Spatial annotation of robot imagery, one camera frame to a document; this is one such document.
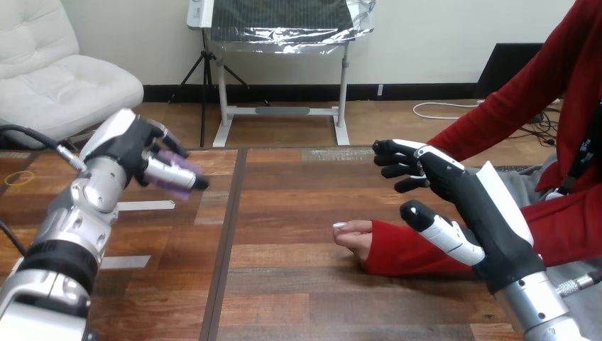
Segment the person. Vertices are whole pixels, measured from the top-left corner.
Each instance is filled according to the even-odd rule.
[[[568,195],[546,200],[564,183],[595,114],[602,115],[596,111],[602,107],[602,0],[577,0],[541,51],[508,84],[427,142],[463,161],[508,138],[563,94],[556,151],[536,169],[500,174],[547,266],[591,260],[549,269],[555,282],[602,266],[596,258],[602,255],[602,156],[594,156]],[[334,230],[334,241],[349,248],[370,274],[471,271],[411,228],[378,220],[348,222]],[[602,285],[567,301],[584,336],[600,340]]]

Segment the red sleeve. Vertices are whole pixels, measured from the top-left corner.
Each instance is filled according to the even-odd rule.
[[[547,266],[602,255],[602,184],[580,193],[524,207],[522,213],[535,240],[535,251]],[[470,267],[448,257],[409,227],[373,221],[370,254],[364,268],[371,274],[454,274]]]
[[[500,143],[558,98],[593,25],[593,6],[600,1],[577,0],[541,51],[508,84],[428,144],[465,160]]]

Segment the robotic arm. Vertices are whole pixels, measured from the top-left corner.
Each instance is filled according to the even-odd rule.
[[[523,215],[489,162],[472,175],[435,147],[404,140],[386,142],[393,149],[387,157],[394,155],[405,162],[393,166],[413,169],[414,177],[424,175],[425,181],[418,185],[430,185],[436,194],[454,203],[470,229],[416,200],[401,206],[402,218],[450,257],[472,266],[514,329],[524,333],[525,341],[587,340],[562,298],[594,285],[594,275],[567,281],[558,289],[552,285],[540,255],[532,248],[533,238]],[[377,142],[374,149],[376,163],[382,163],[382,143]],[[417,187],[414,179],[403,180],[395,188],[405,192],[412,189],[408,183]]]
[[[159,142],[187,156],[163,125],[124,109],[98,128],[79,158],[57,147],[79,174],[51,202],[23,261],[0,288],[3,340],[98,340],[87,324],[90,295],[131,179],[184,191],[209,185],[165,160]]]

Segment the white armchair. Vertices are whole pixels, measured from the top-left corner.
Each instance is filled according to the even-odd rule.
[[[142,102],[133,75],[79,52],[60,0],[0,0],[0,124],[60,141]],[[22,133],[7,136],[41,147]]]

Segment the black baseboard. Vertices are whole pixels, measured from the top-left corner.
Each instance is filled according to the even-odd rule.
[[[200,103],[202,85],[145,85],[144,102]],[[378,96],[378,85],[353,84],[347,87],[348,101],[405,101],[473,98],[476,83],[387,84]],[[338,85],[227,85],[228,102],[335,102],[339,100]],[[207,102],[218,103],[217,86],[207,88]]]

